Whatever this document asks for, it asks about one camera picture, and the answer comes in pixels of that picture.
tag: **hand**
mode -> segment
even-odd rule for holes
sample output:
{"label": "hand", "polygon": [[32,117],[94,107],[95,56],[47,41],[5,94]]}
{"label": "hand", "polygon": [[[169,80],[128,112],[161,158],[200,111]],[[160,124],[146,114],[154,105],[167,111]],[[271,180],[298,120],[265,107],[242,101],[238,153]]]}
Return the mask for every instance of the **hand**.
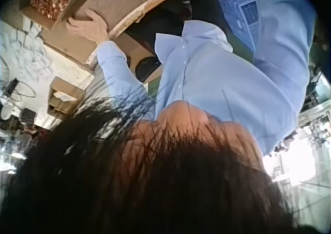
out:
{"label": "hand", "polygon": [[108,41],[107,24],[102,17],[89,9],[85,13],[92,18],[92,21],[79,21],[69,18],[66,23],[68,31],[75,36],[81,36],[94,41],[97,45]]}

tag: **brown box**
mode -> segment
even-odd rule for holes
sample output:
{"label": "brown box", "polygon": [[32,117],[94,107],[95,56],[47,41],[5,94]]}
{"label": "brown box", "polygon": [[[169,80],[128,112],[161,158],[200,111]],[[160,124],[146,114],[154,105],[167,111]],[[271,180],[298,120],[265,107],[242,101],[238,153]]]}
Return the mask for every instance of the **brown box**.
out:
{"label": "brown box", "polygon": [[[112,37],[117,37],[137,18],[163,0],[77,0],[77,2],[70,7],[64,20],[70,16],[78,20],[88,20],[85,10],[92,9],[104,18]],[[71,57],[77,63],[85,64],[97,46],[92,41],[70,34],[64,20],[51,30],[42,30],[41,38],[61,54]]]}
{"label": "brown box", "polygon": [[[76,101],[61,101],[59,98],[54,96],[54,93],[62,92],[73,98]],[[67,81],[59,77],[55,77],[50,86],[49,100],[48,100],[48,110],[47,113],[58,119],[65,119],[68,114],[70,114],[77,105],[83,100],[85,96],[85,91],[70,84]]]}
{"label": "brown box", "polygon": [[59,22],[66,20],[68,12],[71,11],[73,7],[75,9],[78,9],[84,3],[84,1],[85,0],[69,0],[68,6],[61,12],[56,21],[40,14],[35,8],[30,5],[30,0],[20,0],[20,10],[26,17],[40,24],[42,27],[50,30]]}
{"label": "brown box", "polygon": [[[146,58],[154,56],[151,52],[149,52],[146,48],[144,48],[140,43],[134,40],[126,33],[122,33],[115,40],[115,43],[118,47],[128,56],[130,57],[130,70],[133,74],[136,73],[136,66],[138,63]],[[159,77],[162,73],[161,67],[155,70],[144,83],[151,82],[155,78]]]}

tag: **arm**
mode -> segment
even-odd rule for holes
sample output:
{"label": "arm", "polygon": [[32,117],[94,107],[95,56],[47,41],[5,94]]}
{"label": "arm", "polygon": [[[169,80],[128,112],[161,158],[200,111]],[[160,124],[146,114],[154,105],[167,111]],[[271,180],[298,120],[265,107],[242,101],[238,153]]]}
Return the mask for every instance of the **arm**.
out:
{"label": "arm", "polygon": [[253,63],[279,87],[298,114],[309,82],[314,9],[307,0],[257,0],[257,7],[259,43]]}
{"label": "arm", "polygon": [[[97,44],[98,62],[106,79],[110,96],[115,100],[126,100],[128,107],[130,102],[140,99],[146,100],[144,105],[149,106],[151,99],[143,85],[130,71],[125,54],[113,41],[109,41],[105,21],[92,10],[87,10],[86,14],[92,19],[91,21],[69,18],[66,25],[72,34],[87,38]],[[150,109],[143,117],[147,120],[153,118],[153,109]]]}
{"label": "arm", "polygon": [[113,41],[104,41],[97,47],[97,57],[111,97],[135,100],[146,97],[143,85],[130,71],[126,55]]}

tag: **button-up shirt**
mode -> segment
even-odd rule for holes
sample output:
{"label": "button-up shirt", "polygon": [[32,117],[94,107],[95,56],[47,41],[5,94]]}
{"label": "button-up shirt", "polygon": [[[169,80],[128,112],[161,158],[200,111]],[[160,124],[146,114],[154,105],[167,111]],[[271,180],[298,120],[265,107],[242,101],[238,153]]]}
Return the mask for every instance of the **button-up shirt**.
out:
{"label": "button-up shirt", "polygon": [[[163,66],[154,120],[176,100],[199,107],[221,121],[242,124],[263,155],[297,125],[309,82],[308,54],[315,13],[306,0],[257,0],[259,41],[253,63],[232,53],[225,33],[203,21],[185,22],[182,36],[157,34]],[[97,48],[111,96],[146,94],[112,41]]]}

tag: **black object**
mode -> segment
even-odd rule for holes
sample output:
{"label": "black object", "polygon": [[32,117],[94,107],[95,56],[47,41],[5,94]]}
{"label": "black object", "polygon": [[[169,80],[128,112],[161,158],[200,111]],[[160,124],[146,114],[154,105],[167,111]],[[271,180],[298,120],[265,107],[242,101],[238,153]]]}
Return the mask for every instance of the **black object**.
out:
{"label": "black object", "polygon": [[[230,30],[218,0],[190,0],[192,19],[201,20],[219,26],[225,32]],[[157,8],[147,13],[139,23],[127,28],[126,33],[145,46],[147,43],[154,52],[156,33],[181,36],[184,23],[179,16],[165,9]]]}
{"label": "black object", "polygon": [[136,66],[136,78],[144,82],[161,65],[157,57],[146,57]]}
{"label": "black object", "polygon": [[16,79],[16,78],[13,79],[9,83],[9,85],[6,87],[5,92],[4,92],[4,95],[6,97],[10,97],[12,95],[13,91],[15,90],[15,88],[16,88],[16,86],[17,86],[18,83],[19,83],[18,79]]}
{"label": "black object", "polygon": [[128,67],[131,66],[131,57],[126,56],[126,64],[128,64]]}
{"label": "black object", "polygon": [[36,112],[24,108],[20,113],[20,121],[25,123],[27,127],[32,127],[35,122],[36,115]]}

